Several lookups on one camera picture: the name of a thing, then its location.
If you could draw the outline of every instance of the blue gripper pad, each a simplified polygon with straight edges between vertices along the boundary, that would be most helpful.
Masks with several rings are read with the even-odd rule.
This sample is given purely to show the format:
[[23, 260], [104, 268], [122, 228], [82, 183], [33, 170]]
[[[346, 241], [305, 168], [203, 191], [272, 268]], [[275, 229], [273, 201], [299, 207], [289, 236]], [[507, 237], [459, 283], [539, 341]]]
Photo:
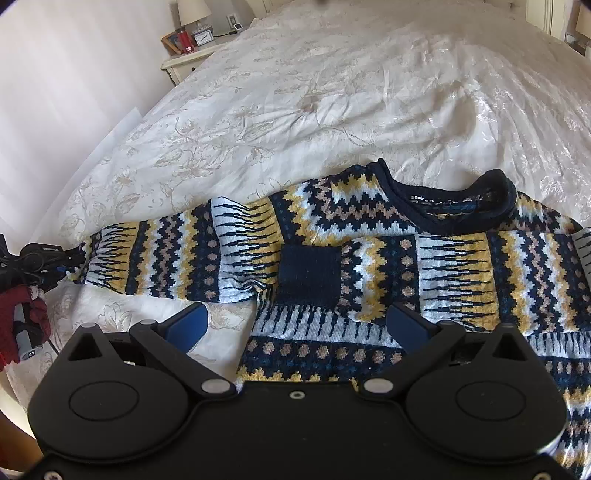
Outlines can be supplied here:
[[207, 332], [207, 308], [193, 303], [158, 325], [158, 333], [176, 348], [188, 353]]

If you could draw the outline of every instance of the wooden floor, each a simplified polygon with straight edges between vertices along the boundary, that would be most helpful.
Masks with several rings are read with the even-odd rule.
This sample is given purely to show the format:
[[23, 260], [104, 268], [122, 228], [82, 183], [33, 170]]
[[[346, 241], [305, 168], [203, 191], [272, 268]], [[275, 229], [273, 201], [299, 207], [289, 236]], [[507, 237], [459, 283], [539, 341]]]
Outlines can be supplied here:
[[42, 456], [35, 439], [14, 426], [0, 412], [0, 467], [25, 472]]

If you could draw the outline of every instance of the sweater collar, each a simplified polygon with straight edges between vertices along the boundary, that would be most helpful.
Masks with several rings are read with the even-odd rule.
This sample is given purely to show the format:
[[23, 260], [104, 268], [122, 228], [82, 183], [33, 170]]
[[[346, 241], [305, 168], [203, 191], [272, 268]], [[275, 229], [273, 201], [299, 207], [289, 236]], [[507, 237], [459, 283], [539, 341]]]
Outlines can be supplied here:
[[[515, 185], [498, 169], [487, 171], [465, 190], [450, 192], [394, 180], [383, 158], [368, 167], [400, 213], [432, 235], [469, 235], [495, 229], [507, 220], [517, 200]], [[448, 211], [429, 213], [437, 205]]]

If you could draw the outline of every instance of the sweater cuff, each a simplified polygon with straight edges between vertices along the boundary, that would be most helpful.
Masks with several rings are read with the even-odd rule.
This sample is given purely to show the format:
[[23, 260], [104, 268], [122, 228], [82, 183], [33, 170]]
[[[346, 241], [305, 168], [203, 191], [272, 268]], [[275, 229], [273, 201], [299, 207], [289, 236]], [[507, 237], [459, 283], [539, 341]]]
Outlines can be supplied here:
[[275, 304], [334, 310], [340, 297], [340, 247], [283, 245]]

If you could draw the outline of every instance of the alarm clock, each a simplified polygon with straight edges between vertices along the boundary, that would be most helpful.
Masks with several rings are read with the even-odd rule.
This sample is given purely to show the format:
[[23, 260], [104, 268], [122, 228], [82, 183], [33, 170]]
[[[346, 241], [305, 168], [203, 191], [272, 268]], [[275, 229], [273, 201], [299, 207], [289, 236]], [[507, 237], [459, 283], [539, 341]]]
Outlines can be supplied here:
[[198, 46], [205, 45], [206, 43], [214, 40], [211, 30], [204, 30], [202, 32], [195, 33], [194, 38]]

